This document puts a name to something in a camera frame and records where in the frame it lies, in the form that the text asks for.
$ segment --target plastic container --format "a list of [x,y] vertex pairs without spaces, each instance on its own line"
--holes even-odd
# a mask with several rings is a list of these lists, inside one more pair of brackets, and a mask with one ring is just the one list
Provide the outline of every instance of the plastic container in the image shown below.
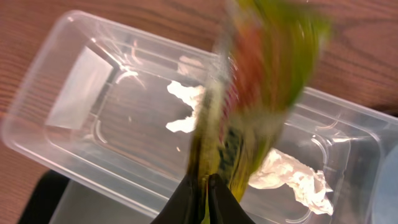
[[[202,85],[217,56],[73,11],[55,25],[2,127],[16,151],[154,217],[182,179],[190,134],[168,122],[191,108],[171,80]],[[257,223],[366,223],[377,174],[397,145],[398,120],[307,88],[275,146],[325,172],[332,217],[314,215],[291,189],[248,188]]]

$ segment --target white sticker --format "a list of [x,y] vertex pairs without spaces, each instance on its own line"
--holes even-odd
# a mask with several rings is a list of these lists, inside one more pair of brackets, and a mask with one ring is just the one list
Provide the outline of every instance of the white sticker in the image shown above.
[[112,69],[106,60],[85,47],[71,69],[46,125],[80,129]]

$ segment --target wood grain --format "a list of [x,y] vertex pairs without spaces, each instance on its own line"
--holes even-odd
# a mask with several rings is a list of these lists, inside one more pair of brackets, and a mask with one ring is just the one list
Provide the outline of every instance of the wood grain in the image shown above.
[[[398,1],[309,1],[335,24],[311,86],[371,108],[398,109]],[[210,50],[223,0],[0,0],[1,118],[52,25],[72,9]],[[15,223],[46,168],[0,149],[0,223]]]

